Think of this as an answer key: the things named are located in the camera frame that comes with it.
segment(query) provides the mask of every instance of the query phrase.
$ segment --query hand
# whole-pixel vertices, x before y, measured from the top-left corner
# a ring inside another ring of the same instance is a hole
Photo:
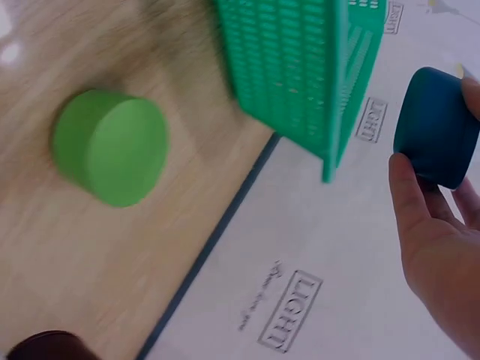
[[[480,85],[466,79],[462,88],[480,119]],[[416,178],[405,155],[394,154],[389,166],[406,281],[445,333],[480,359],[480,197],[467,178],[453,192],[463,224],[438,186]]]

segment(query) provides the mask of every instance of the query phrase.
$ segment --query green plastic basket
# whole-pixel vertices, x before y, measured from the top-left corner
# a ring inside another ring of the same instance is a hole
[[[386,0],[217,0],[241,108],[323,159],[331,182],[383,35]]]

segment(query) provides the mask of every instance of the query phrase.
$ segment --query wooden table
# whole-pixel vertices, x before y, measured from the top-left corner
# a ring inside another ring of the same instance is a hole
[[[46,329],[132,359],[270,136],[225,80],[210,0],[0,0],[0,348]],[[168,166],[140,205],[65,181],[49,135],[91,87],[157,101]]]

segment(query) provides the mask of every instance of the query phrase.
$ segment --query white mat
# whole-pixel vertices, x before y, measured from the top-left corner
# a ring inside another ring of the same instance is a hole
[[[480,70],[477,54],[458,49],[463,34],[441,43],[440,30],[465,28],[436,22],[477,37],[480,26],[426,4],[408,1],[398,34],[385,36],[334,184],[320,184],[318,159],[282,139],[148,360],[466,359],[407,288],[387,181],[413,73]]]

